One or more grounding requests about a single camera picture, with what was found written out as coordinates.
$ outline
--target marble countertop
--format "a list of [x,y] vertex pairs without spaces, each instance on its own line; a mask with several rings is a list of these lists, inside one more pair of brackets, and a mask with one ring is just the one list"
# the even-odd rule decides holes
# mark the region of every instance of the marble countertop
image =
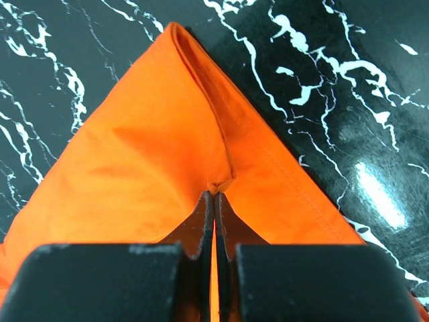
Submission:
[[428,11],[425,0],[0,0],[0,232],[177,21],[429,308]]

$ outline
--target orange cloth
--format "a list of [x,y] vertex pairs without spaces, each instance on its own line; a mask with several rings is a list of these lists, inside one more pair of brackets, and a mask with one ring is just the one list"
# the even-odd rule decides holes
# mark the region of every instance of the orange cloth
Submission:
[[205,190],[225,192],[270,243],[363,243],[236,86],[172,23],[13,221],[0,249],[0,299],[37,246],[157,242]]

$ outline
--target black tabletop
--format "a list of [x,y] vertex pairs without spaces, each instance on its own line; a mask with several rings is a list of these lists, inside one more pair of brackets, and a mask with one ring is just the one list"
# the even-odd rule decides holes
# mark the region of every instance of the black tabletop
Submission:
[[177,21],[429,307],[428,11],[426,0],[0,0],[1,232]]

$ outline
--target folded cloth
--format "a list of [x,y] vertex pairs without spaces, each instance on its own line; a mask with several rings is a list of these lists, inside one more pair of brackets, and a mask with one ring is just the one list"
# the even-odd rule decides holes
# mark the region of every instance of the folded cloth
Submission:
[[158,242],[206,190],[224,192],[269,243],[363,243],[197,41],[171,23],[16,216],[0,248],[0,299],[36,247]]

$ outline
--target orange fabric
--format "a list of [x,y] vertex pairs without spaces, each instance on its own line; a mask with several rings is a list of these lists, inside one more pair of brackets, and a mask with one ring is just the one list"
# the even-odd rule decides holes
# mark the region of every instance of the orange fabric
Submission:
[[235,85],[172,23],[15,218],[0,249],[1,298],[37,246],[157,242],[207,189],[225,192],[270,243],[363,243]]

